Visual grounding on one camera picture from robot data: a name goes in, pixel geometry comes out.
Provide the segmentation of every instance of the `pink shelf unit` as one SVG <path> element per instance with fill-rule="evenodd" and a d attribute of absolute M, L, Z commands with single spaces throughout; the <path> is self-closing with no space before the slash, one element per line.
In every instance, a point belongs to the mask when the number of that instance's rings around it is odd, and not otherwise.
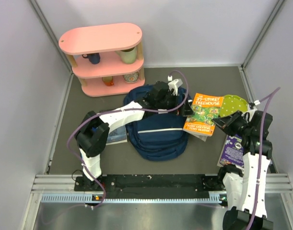
<path fill-rule="evenodd" d="M 59 39 L 60 49 L 69 55 L 129 49 L 140 43 L 142 30 L 132 23 L 80 27 Z"/>
<path fill-rule="evenodd" d="M 132 23 L 117 23 L 80 27 L 67 31 L 59 39 L 82 90 L 91 97 L 127 93 L 144 84 L 142 30 Z M 137 59 L 132 64 L 121 61 L 115 51 L 137 47 Z M 91 64 L 82 54 L 100 53 L 100 62 Z M 122 75 L 139 71 L 135 83 L 125 82 Z M 106 86 L 102 77 L 114 76 L 114 85 Z"/>
<path fill-rule="evenodd" d="M 86 80 L 86 86 L 82 86 L 82 91 L 90 97 L 100 97 L 128 93 L 130 90 L 142 86 L 145 80 L 138 79 L 135 83 L 127 83 L 123 76 L 113 77 L 113 86 L 106 86 L 101 78 Z"/>
<path fill-rule="evenodd" d="M 76 62 L 77 66 L 72 67 L 73 73 L 79 78 L 90 79 L 135 73 L 142 68 L 144 59 L 124 64 L 119 55 L 112 51 L 100 53 L 100 62 L 96 65 L 82 56 L 76 58 Z"/>

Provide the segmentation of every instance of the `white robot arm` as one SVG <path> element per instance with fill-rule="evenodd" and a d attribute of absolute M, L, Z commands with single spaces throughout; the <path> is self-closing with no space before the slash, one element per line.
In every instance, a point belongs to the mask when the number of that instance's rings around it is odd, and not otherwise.
<path fill-rule="evenodd" d="M 257 180 L 259 164 L 259 136 L 262 112 L 255 107 L 247 113 L 236 113 L 213 122 L 227 135 L 241 136 L 244 147 L 244 172 L 235 165 L 225 165 L 218 173 L 219 182 L 223 183 L 227 192 L 228 211 L 224 216 L 224 230 L 244 230 L 253 213 L 254 203 L 257 202 L 254 224 L 251 230 L 272 230 L 273 223 L 266 220 L 265 208 L 266 176 L 272 157 L 272 143 L 266 140 L 272 116 L 266 114 L 262 139 L 262 156 L 260 179 Z"/>
<path fill-rule="evenodd" d="M 161 109 L 160 113 L 165 113 L 165 110 L 176 107 L 177 97 L 179 96 L 178 87 L 181 85 L 181 79 L 175 79 L 169 83 L 159 81 L 145 97 L 115 109 L 115 111 L 119 110 L 122 112 L 101 115 L 96 118 L 96 121 L 93 121 L 89 125 L 86 124 L 85 129 L 81 129 L 80 132 L 77 133 L 75 138 L 78 142 L 82 159 L 85 166 L 95 178 L 98 178 L 102 174 L 100 168 L 100 153 L 105 148 L 108 134 L 130 122 L 139 121 L 151 115 L 150 113 L 146 115 L 145 111 L 139 109 Z M 188 102 L 186 102 L 184 106 L 190 108 Z M 189 109 L 186 111 L 185 115 L 190 115 L 192 113 L 192 110 Z M 88 113 L 84 120 L 93 115 L 95 115 L 94 112 Z M 85 168 L 83 168 L 83 173 L 90 181 L 93 181 L 93 178 Z"/>

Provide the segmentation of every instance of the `book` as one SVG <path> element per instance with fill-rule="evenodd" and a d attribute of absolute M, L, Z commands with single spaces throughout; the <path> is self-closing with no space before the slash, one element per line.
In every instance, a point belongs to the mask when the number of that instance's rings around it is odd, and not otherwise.
<path fill-rule="evenodd" d="M 188 116 L 183 130 L 203 141 L 213 135 L 215 124 L 213 118 L 217 118 L 220 113 L 224 97 L 195 94 L 192 102 L 194 115 Z"/>
<path fill-rule="evenodd" d="M 127 142 L 127 131 L 125 126 L 117 128 L 109 133 L 106 145 L 113 145 L 123 142 Z"/>
<path fill-rule="evenodd" d="M 219 161 L 218 166 L 222 167 L 226 164 L 235 164 L 239 167 L 244 167 L 243 163 L 243 147 L 241 146 L 241 137 L 235 135 L 234 137 L 227 136 Z"/>

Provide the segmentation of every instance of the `mug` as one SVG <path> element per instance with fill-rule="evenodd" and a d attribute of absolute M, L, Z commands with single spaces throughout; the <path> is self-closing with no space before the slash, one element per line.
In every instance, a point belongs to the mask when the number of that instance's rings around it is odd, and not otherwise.
<path fill-rule="evenodd" d="M 102 80 L 103 80 L 103 82 L 104 82 L 104 84 L 106 86 L 112 86 L 112 85 L 114 85 L 114 83 L 113 83 L 113 77 L 103 77 Z"/>
<path fill-rule="evenodd" d="M 100 61 L 99 53 L 95 53 L 95 54 L 83 54 L 82 57 L 83 57 L 83 58 L 88 58 L 89 61 L 90 61 L 92 64 L 98 64 L 99 61 Z"/>
<path fill-rule="evenodd" d="M 125 49 L 125 50 L 118 50 L 116 53 L 121 57 L 122 62 L 125 64 L 132 64 L 136 61 L 137 57 L 137 49 L 136 47 Z"/>

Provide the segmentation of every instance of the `green cup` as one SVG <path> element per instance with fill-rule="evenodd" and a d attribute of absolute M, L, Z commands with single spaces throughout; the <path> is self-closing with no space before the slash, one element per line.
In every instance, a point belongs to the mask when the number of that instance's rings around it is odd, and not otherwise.
<path fill-rule="evenodd" d="M 125 64 L 132 64 L 137 58 L 137 48 L 133 47 L 125 50 L 118 50 L 116 53 L 121 57 L 122 62 Z"/>

